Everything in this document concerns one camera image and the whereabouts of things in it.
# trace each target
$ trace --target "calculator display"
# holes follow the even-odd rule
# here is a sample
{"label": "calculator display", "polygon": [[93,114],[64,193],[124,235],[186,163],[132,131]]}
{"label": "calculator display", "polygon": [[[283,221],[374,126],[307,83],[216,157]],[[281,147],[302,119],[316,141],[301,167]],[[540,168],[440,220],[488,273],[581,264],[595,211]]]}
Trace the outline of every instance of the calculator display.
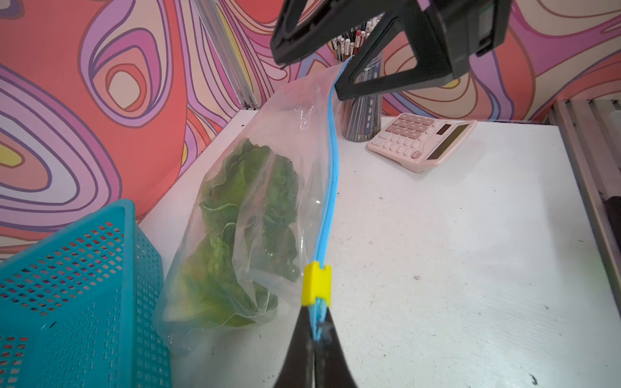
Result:
{"label": "calculator display", "polygon": [[449,136],[446,137],[446,139],[444,139],[442,144],[440,144],[438,148],[436,148],[435,151],[432,152],[431,155],[429,155],[427,160],[434,160],[439,158],[440,155],[442,155],[442,153],[446,151],[446,149],[455,141],[455,139],[459,137],[459,135],[461,135],[462,132],[464,132],[464,129],[466,128],[468,128],[468,124],[458,126],[454,131],[452,131]]}
{"label": "calculator display", "polygon": [[437,134],[438,135],[444,135],[446,130],[449,129],[450,127],[451,127],[450,124],[444,124],[444,127],[440,128],[440,130],[437,132]]}

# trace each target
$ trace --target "blue zipper seal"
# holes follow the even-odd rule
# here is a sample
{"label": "blue zipper seal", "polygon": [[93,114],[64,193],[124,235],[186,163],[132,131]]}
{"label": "blue zipper seal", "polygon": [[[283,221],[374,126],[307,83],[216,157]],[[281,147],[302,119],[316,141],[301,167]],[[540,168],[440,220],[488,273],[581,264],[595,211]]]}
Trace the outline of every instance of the blue zipper seal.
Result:
{"label": "blue zipper seal", "polygon": [[[332,107],[332,96],[336,93],[334,85],[337,83],[338,78],[343,73],[343,70],[347,66],[347,63],[351,60],[348,58],[338,72],[332,88],[330,88],[330,96],[328,97],[328,131],[329,131],[329,144],[330,144],[330,170],[328,178],[328,188],[325,196],[324,217],[319,229],[319,238],[317,239],[317,248],[315,249],[315,261],[319,262],[319,266],[323,269],[325,263],[325,253],[328,248],[328,241],[330,239],[330,230],[332,229],[332,220],[334,218],[334,206],[337,201],[337,189],[338,189],[338,139],[337,128],[334,123],[334,109]],[[321,338],[320,323],[325,322],[325,316],[328,312],[328,305],[325,300],[317,298],[315,305],[309,307],[310,315],[310,327],[312,329],[313,339],[319,341]]]}

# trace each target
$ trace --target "ziploc bag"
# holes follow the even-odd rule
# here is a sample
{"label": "ziploc bag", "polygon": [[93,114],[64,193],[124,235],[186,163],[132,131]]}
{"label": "ziploc bag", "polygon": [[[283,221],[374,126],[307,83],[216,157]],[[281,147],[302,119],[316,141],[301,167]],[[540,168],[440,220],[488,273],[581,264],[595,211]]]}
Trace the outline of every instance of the ziploc bag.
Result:
{"label": "ziploc bag", "polygon": [[266,323],[280,303],[299,306],[303,270],[323,263],[332,223],[341,70],[272,95],[205,175],[156,307],[173,352],[194,329]]}

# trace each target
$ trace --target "plastic basket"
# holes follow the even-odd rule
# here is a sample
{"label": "plastic basket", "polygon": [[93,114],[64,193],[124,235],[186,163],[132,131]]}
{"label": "plastic basket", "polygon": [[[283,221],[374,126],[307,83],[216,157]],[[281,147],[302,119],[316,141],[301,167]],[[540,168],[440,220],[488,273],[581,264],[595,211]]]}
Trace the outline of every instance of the plastic basket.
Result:
{"label": "plastic basket", "polygon": [[0,388],[170,387],[161,258],[122,199],[0,263]]}

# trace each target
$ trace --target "pink calculator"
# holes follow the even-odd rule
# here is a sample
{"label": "pink calculator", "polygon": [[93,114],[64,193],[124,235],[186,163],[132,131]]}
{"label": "pink calculator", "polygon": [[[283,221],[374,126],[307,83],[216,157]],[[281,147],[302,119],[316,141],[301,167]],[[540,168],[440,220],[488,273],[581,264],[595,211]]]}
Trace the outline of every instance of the pink calculator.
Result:
{"label": "pink calculator", "polygon": [[475,125],[475,120],[430,119],[402,113],[375,135],[367,147],[419,173],[445,161]]}

